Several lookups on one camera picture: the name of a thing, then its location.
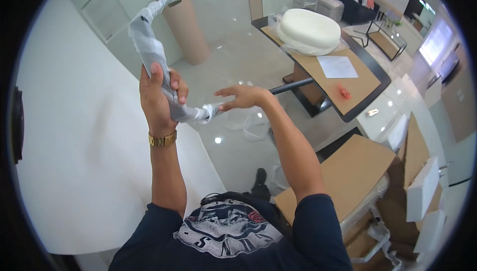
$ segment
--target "ottoman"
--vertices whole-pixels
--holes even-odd
[[[343,16],[344,4],[340,0],[318,0],[316,12],[321,13],[335,22],[339,22]]]

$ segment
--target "document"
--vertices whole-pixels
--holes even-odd
[[[344,56],[317,56],[319,65],[326,78],[353,78],[358,77],[355,68],[348,57]]]

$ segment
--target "watch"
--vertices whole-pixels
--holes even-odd
[[[174,131],[173,134],[168,135],[166,137],[152,137],[151,134],[149,134],[149,144],[151,146],[170,146],[172,145],[177,139],[177,130]]]

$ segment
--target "man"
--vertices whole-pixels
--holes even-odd
[[[215,95],[235,96],[220,106],[222,111],[258,106],[267,115],[297,199],[292,235],[276,207],[253,192],[206,197],[183,220],[187,193],[173,135],[177,122],[161,92],[163,77],[157,63],[150,78],[143,67],[139,89],[149,135],[169,143],[151,146],[152,203],[110,270],[352,270],[315,152],[275,96],[259,87],[235,85]],[[174,70],[171,87],[184,104],[188,88]],[[260,185],[264,172],[257,175]]]

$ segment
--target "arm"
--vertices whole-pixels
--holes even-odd
[[[188,88],[181,82],[180,75],[172,70],[171,87],[177,90],[179,101],[186,102]],[[161,66],[151,65],[151,77],[144,66],[141,70],[139,91],[141,107],[153,137],[166,137],[176,131],[177,122],[171,119],[169,103],[161,92],[164,75]],[[176,143],[168,147],[151,146],[152,165],[152,203],[159,207],[174,210],[184,217],[187,203],[186,185],[179,167]]]
[[[268,90],[235,85],[219,90],[215,95],[235,95],[235,100],[219,108],[228,111],[235,107],[258,106],[270,121],[283,172],[293,189],[297,203],[309,195],[326,193],[318,158],[312,146],[296,128],[278,100]]]

